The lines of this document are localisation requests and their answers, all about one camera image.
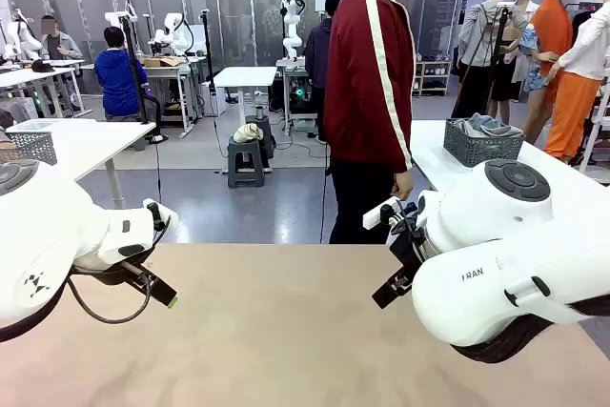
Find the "white metal work desk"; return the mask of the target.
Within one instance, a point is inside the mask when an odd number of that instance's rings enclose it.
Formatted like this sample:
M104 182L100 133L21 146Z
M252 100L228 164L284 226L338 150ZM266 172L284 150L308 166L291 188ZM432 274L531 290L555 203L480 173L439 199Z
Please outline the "white metal work desk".
M202 59L193 57L176 66L145 67L151 93L161 103L162 124L179 127L180 139L187 137L203 117L202 63Z

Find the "dark grey towel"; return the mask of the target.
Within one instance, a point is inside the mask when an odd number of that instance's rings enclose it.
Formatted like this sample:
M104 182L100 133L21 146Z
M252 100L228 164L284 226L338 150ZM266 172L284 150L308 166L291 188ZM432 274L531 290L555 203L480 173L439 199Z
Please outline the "dark grey towel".
M470 118L461 118L456 121L456 127L468 137L487 136L487 131L495 126L495 118L480 113L474 113Z

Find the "black stool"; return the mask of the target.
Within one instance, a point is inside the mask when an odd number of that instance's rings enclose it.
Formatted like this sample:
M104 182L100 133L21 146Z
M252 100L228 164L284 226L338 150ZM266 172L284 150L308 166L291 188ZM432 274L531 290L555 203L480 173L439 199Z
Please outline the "black stool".
M267 114L263 114L261 118L258 118L256 115L247 115L246 122L254 123L260 130L262 130L262 141L264 143L267 158L272 159L275 155L275 138L272 133L269 116Z

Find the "open cardboard box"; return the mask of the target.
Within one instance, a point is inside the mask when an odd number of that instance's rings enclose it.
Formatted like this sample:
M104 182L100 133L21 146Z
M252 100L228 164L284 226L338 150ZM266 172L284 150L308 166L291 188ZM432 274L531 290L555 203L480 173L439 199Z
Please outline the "open cardboard box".
M140 59L144 68L174 68L187 63L184 56L144 56Z

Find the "long white work table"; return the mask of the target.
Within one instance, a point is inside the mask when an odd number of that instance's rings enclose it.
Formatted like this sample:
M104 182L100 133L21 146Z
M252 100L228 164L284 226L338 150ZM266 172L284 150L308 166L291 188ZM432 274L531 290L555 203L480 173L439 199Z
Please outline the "long white work table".
M45 118L78 118L91 113L85 108L76 81L84 60L45 60L52 71L38 72L16 64L0 66L0 98L31 97Z

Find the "person in dark hoodie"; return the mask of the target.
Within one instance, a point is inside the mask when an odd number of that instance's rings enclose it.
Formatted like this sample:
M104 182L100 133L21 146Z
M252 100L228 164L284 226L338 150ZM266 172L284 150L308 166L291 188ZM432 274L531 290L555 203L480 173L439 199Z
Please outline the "person in dark hoodie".
M339 0L325 0L325 17L312 28L305 46L305 70L308 73L311 102L316 108L317 138L326 142L323 125L324 99L327 84L328 56L333 17Z

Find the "grey plastic lattice basket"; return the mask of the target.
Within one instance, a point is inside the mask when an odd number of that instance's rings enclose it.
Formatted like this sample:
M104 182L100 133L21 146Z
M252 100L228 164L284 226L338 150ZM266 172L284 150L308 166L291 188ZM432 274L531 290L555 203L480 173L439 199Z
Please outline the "grey plastic lattice basket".
M521 136L470 135L464 119L447 119L444 128L443 148L461 165L473 168L492 159L517 159L523 143Z
M31 159L49 165L57 163L49 132L0 132L0 164Z

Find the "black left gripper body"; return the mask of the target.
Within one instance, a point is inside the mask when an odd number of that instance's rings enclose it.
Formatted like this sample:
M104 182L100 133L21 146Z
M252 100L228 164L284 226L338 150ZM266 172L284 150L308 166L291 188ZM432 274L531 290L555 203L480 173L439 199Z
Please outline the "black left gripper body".
M73 275L89 275L99 282L108 286L128 284L135 289L146 289L152 287L156 276L141 265L121 261L110 266L106 271L94 271L81 267L72 266Z

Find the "white standing desk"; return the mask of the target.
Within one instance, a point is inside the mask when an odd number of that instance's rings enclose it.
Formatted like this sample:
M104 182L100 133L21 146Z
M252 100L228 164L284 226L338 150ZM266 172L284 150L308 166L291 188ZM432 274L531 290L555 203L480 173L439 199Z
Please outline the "white standing desk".
M245 90L272 86L276 70L277 67L227 67L214 78L217 88L237 90L239 125L246 123Z

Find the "person in blue hoodie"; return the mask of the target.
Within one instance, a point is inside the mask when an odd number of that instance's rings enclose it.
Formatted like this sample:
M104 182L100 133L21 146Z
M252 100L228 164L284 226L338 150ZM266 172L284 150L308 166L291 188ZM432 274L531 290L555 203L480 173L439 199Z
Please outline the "person in blue hoodie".
M107 121L139 120L140 106L132 75L130 55L125 50L124 32L115 26L104 29L108 45L94 63L94 72L102 89Z

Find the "beige bundled cloth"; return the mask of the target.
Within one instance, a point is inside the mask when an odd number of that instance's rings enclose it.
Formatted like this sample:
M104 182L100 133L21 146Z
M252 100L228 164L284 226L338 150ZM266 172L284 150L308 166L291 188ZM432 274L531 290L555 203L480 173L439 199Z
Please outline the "beige bundled cloth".
M247 123L240 126L233 135L235 143L248 143L264 139L264 132L255 123Z

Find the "black tripod with white head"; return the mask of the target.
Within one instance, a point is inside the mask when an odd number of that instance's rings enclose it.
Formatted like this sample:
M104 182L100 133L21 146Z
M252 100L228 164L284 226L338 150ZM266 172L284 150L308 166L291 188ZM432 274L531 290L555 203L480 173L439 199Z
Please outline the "black tripod with white head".
M471 56L464 82L470 83L470 109L468 117L486 111L492 87L492 78L497 66L502 44L502 35L512 13L510 4L497 2L491 11L480 3L473 31L478 31L478 41Z

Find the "figure in blue floral shirt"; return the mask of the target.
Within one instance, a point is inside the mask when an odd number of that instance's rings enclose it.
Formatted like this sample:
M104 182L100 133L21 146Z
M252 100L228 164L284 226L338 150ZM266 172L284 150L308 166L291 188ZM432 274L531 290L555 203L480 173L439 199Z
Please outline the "figure in blue floral shirt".
M509 52L515 70L511 79L513 94L511 101L519 102L526 93L545 89L548 82L541 72L541 61L538 35L532 19L539 8L535 0L515 0L521 15L528 21L527 28L516 41L516 48Z

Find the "white metal rack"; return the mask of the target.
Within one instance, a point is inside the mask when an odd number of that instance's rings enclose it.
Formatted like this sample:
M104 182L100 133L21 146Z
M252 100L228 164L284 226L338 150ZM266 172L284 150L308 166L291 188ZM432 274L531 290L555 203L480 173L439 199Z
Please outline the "white metal rack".
M607 114L608 105L610 104L610 83L604 85L601 89L601 100L597 105L597 109L593 112L591 121L592 129L589 133L584 154L579 165L579 172L586 174L586 169L591 159L595 144L599 134L603 128L610 129L610 114Z

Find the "mannequin in grey shirt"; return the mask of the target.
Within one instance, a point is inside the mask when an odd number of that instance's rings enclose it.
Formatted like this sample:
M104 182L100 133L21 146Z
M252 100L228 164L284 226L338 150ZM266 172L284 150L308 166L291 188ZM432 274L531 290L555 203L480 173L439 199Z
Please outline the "mannequin in grey shirt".
M504 0L484 0L473 4L466 12L458 35L457 58L460 91L452 118L470 118L485 114L490 92L492 63L496 61L495 47Z

